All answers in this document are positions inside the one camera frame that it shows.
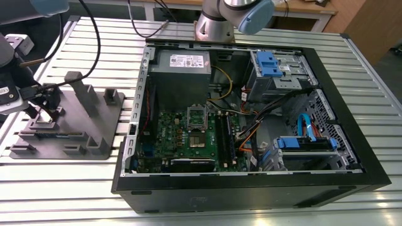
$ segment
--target connector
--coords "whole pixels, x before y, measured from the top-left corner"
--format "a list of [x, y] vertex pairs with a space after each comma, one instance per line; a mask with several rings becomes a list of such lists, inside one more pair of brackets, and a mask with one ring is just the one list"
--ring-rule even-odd
[[161, 25], [160, 25], [161, 29], [164, 29], [164, 28], [168, 26], [168, 23], [169, 23], [169, 20], [165, 20], [165, 21], [161, 23]]

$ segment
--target aluminum extrusion table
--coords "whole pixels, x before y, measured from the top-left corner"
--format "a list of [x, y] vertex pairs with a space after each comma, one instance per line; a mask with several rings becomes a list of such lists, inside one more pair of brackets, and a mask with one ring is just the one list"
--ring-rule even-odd
[[[337, 34], [284, 30], [263, 30], [253, 36], [236, 33], [235, 38], [241, 43], [315, 48], [392, 184], [320, 208], [136, 214], [109, 191], [145, 43], [133, 34], [128, 20], [97, 18], [96, 22], [101, 56], [84, 83], [92, 84], [96, 91], [110, 87], [125, 94], [112, 156], [105, 161], [12, 159], [8, 148], [17, 140], [14, 132], [24, 128], [26, 116], [10, 115], [0, 130], [0, 225], [400, 225], [402, 106], [348, 39]], [[137, 21], [136, 25], [141, 33], [151, 33], [159, 22]], [[81, 17], [69, 21], [64, 31], [61, 48], [34, 75], [40, 82], [61, 82], [66, 71], [85, 73], [93, 63], [96, 39], [90, 20]], [[155, 36], [177, 40], [192, 37], [193, 25], [176, 23]]]

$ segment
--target power cable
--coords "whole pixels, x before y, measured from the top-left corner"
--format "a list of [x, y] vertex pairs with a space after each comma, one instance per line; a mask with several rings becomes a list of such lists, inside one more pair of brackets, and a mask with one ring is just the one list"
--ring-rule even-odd
[[136, 34], [138, 35], [138, 37], [141, 38], [151, 38], [168, 24], [168, 20], [164, 21], [160, 25], [160, 27], [156, 29], [156, 31], [151, 34], [151, 35], [144, 35], [144, 34], [140, 34], [138, 31], [137, 31], [137, 28], [136, 28], [136, 25], [133, 23], [133, 19], [132, 19], [132, 14], [130, 14], [130, 0], [126, 0], [126, 7], [128, 7], [128, 14], [129, 14], [129, 21], [130, 21], [130, 24], [132, 24], [132, 28], [133, 30], [136, 31]]

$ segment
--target wooden table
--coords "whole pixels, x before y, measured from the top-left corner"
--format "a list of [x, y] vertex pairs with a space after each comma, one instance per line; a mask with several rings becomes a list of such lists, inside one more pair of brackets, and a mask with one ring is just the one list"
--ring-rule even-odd
[[[316, 22], [311, 29], [312, 32], [321, 32], [332, 15], [336, 14], [336, 9], [331, 3], [325, 7], [315, 5], [313, 1], [287, 0], [288, 1], [288, 17], [315, 19]], [[85, 0], [86, 3], [125, 5], [125, 0]], [[203, 0], [164, 0], [169, 8], [201, 10]], [[153, 9], [160, 8], [160, 5], [153, 0], [132, 0], [132, 6], [144, 7], [145, 19], [155, 20]], [[275, 7], [273, 16], [283, 16], [285, 4]]]

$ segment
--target white sticker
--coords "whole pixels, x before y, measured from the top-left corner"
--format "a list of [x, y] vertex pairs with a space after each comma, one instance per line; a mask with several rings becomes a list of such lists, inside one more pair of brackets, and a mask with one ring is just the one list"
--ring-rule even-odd
[[279, 69], [280, 69], [281, 71], [289, 71], [289, 67], [288, 67], [288, 66], [279, 66]]
[[268, 147], [268, 143], [267, 142], [261, 142], [261, 144], [259, 145], [259, 148], [265, 148]]
[[241, 101], [247, 101], [247, 93], [241, 93]]
[[195, 55], [171, 55], [171, 67], [203, 67], [203, 56]]
[[8, 89], [8, 87], [2, 87], [0, 88], [0, 95], [6, 94], [10, 90]]
[[249, 162], [253, 166], [256, 166], [256, 158], [251, 155]]

